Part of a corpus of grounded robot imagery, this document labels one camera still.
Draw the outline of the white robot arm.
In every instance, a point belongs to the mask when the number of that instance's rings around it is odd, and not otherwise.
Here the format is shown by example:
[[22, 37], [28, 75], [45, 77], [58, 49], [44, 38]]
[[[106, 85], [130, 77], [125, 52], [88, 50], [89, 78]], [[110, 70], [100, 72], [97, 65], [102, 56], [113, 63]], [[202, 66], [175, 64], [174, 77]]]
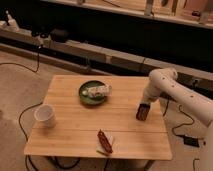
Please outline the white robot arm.
[[167, 93], [207, 127], [205, 145], [200, 152], [199, 171], [213, 171], [213, 100], [179, 84], [177, 78], [178, 73], [174, 68], [152, 70], [149, 73], [149, 82], [143, 90], [136, 118], [145, 121], [151, 103], [162, 92]]

